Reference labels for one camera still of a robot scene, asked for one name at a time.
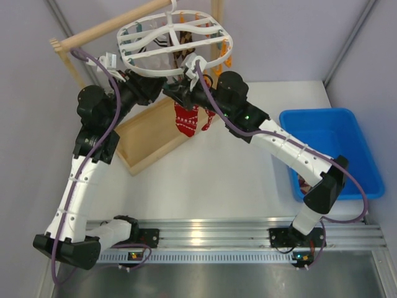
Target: blue tray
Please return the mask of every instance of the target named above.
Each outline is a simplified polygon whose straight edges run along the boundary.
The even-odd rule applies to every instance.
[[[349,160],[349,172],[361,184],[368,199],[385,193],[383,181],[354,114],[348,109],[289,110],[280,114],[281,127],[310,147],[333,158]],[[298,175],[290,169],[295,198],[302,201]],[[362,199],[348,180],[339,200]]]

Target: hanging sock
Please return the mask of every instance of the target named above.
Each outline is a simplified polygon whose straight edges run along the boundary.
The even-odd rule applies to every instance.
[[[208,120],[207,120],[207,123],[201,128],[201,130],[202,130],[203,132],[210,128],[211,123],[212,123],[212,119],[213,119],[213,118],[215,117],[215,115],[216,115],[214,112],[212,112],[212,111],[210,111],[210,110],[205,110],[205,112],[206,112],[207,115],[208,115]]]
[[[191,111],[187,111],[175,102],[174,109],[176,114],[175,123],[178,130],[189,138],[193,137],[199,118],[199,106],[194,105]]]

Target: cloth item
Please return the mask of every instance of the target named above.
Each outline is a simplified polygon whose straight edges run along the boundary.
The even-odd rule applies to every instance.
[[[175,102],[174,109],[176,114],[175,123],[178,130],[189,138],[193,137],[197,128],[199,106],[194,105],[191,111],[187,111]]]
[[[158,50],[160,48],[168,47],[167,37],[165,35],[160,35],[158,38],[154,39],[153,42],[149,43],[147,46],[142,48],[139,52],[147,52],[152,50]],[[135,61],[136,66],[144,68],[147,70],[169,70],[171,65],[169,63],[169,54],[162,53],[159,55],[154,55],[150,57],[145,57],[137,59]]]
[[[310,191],[311,186],[306,183],[306,181],[303,179],[302,176],[300,176],[299,174],[297,175],[298,175],[300,191],[302,192],[302,194],[306,195]]]
[[[215,115],[216,115],[214,112],[212,112],[212,111],[210,111],[210,110],[205,110],[205,112],[206,112],[207,115],[208,115],[208,120],[207,120],[207,123],[201,128],[201,130],[202,130],[203,132],[210,128],[211,123],[212,123],[212,119],[213,119],[213,118],[215,117]]]

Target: metal floor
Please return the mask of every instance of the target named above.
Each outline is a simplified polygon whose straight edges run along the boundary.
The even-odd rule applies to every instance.
[[[105,266],[77,271],[52,298],[385,297],[370,251],[326,251],[309,271],[290,264],[148,264],[128,274]],[[62,266],[60,279],[68,273]]]

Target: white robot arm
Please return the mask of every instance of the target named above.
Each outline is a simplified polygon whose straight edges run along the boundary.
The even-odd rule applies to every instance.
[[[186,109],[199,105],[213,110],[201,85],[192,85],[192,72],[182,81],[168,85],[163,93],[170,96]],[[119,121],[135,104],[148,105],[156,100],[163,89],[164,78],[145,78],[130,70],[118,72],[118,88],[122,98]],[[230,132],[244,141],[261,147],[283,161],[299,173],[306,182],[313,186],[306,195],[301,211],[290,226],[288,236],[294,243],[307,241],[310,232],[322,216],[326,215],[342,191],[345,177],[327,161],[316,158],[307,152],[307,145],[281,129],[276,122],[257,107],[247,102],[248,86],[239,74],[227,71],[218,79],[217,89],[210,88],[217,106],[228,120],[240,130],[255,132],[266,130],[275,132],[284,139],[268,134],[256,134],[244,137]],[[56,260],[91,269],[100,253],[116,243],[129,241],[136,243],[139,234],[138,222],[127,216],[118,216],[111,222],[91,231],[86,231],[87,217],[94,200],[97,185],[110,164],[118,142],[118,135],[113,131],[106,142],[90,158],[79,178],[76,172],[81,166],[87,152],[109,126],[109,119],[114,114],[115,101],[98,86],[88,86],[79,93],[78,114],[83,127],[76,139],[71,174],[65,193],[56,214],[44,234],[36,235],[33,246],[47,256],[51,256],[55,240],[59,241]],[[303,148],[288,142],[294,140]],[[342,156],[335,160],[347,168],[347,160]],[[66,200],[70,195],[72,184],[76,183],[68,208]],[[65,218],[63,228],[57,236],[62,216]]]

